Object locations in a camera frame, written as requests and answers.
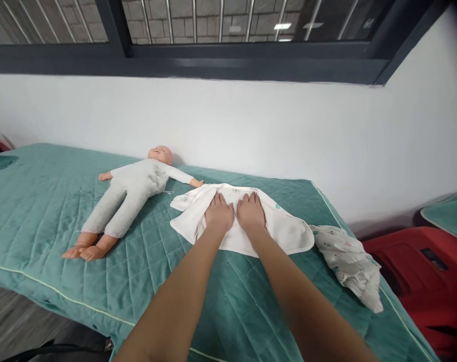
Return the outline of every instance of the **white onesie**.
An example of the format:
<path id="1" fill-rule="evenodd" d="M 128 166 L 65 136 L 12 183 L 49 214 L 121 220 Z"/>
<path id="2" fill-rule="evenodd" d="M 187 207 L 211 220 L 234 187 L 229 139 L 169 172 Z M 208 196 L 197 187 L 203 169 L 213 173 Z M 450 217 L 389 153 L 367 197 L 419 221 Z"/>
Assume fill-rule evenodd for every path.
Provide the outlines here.
<path id="1" fill-rule="evenodd" d="M 292 216 L 259 189 L 234 187 L 229 184 L 203 185 L 175 197 L 170 203 L 171 207 L 184 211 L 173 219 L 170 225 L 191 244 L 195 244 L 206 228 L 205 211 L 216 192 L 223 195 L 227 204 L 234 203 L 235 212 L 237 202 L 244 194 L 256 192 L 264 209 L 267 230 L 287 254 L 307 251 L 314 245 L 313 232 L 304 220 Z M 234 224 L 223 238 L 219 249 L 258 257 L 237 218 L 234 219 Z"/>
<path id="2" fill-rule="evenodd" d="M 165 190 L 168 178 L 184 184 L 189 184 L 193 178 L 153 158 L 111 170 L 111 175 L 109 188 L 94 207 L 82 231 L 94 234 L 104 231 L 118 239 L 128 231 L 148 198 Z"/>

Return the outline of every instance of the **folded cloth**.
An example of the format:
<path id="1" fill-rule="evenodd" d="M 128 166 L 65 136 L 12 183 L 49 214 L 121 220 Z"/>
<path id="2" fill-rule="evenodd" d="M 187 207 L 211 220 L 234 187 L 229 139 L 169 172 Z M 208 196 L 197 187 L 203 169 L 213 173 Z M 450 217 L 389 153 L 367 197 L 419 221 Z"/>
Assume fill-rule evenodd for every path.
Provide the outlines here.
<path id="1" fill-rule="evenodd" d="M 315 243 L 341 285 L 348 287 L 375 313 L 383 311 L 379 298 L 379 265 L 364 251 L 363 244 L 346 230 L 310 225 Z"/>
<path id="2" fill-rule="evenodd" d="M 205 211 L 216 192 L 223 195 L 227 204 L 234 204 L 235 212 L 237 212 L 237 202 L 244 194 L 250 196 L 252 192 L 256 192 L 265 212 L 266 228 L 282 250 L 287 254 L 294 254 L 313 247 L 314 235 L 304 220 L 292 216 L 259 189 L 234 187 L 228 184 L 203 185 L 186 194 L 176 196 L 170 203 L 171 207 L 183 211 L 183 214 L 173 219 L 170 225 L 191 244 L 195 244 L 206 228 Z M 258 257 L 237 218 L 234 219 L 234 224 L 223 238 L 219 249 Z"/>

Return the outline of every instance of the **red plastic chair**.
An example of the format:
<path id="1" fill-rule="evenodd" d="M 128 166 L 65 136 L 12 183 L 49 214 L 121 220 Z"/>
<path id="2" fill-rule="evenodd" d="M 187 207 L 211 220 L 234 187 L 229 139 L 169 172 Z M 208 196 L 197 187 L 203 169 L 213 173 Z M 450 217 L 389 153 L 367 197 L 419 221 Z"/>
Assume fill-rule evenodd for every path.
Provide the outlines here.
<path id="1" fill-rule="evenodd" d="M 437 354 L 457 348 L 457 238 L 417 227 L 363 243 Z"/>

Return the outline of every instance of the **white wall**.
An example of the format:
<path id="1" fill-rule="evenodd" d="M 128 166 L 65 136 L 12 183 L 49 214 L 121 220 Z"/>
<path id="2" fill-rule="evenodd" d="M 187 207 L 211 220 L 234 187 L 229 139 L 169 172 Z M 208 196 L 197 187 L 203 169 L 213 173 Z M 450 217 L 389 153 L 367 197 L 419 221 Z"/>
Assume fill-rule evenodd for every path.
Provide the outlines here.
<path id="1" fill-rule="evenodd" d="M 385 87 L 0 75 L 0 137 L 312 179 L 360 236 L 457 191 L 457 23 L 447 11 Z"/>

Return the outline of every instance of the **ceiling light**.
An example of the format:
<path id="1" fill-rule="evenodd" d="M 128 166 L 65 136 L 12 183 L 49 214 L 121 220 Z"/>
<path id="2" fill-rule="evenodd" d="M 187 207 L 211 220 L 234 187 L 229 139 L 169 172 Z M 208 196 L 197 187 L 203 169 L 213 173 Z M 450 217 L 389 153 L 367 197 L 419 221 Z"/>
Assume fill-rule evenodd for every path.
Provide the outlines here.
<path id="1" fill-rule="evenodd" d="M 283 24 L 276 24 L 274 30 L 286 30 L 290 28 L 292 23 L 283 23 Z"/>
<path id="2" fill-rule="evenodd" d="M 324 23 L 313 23 L 313 29 L 319 28 L 322 25 L 324 25 Z M 311 26 L 311 23 L 307 23 L 306 25 L 303 26 L 303 28 L 308 29 L 310 26 Z"/>

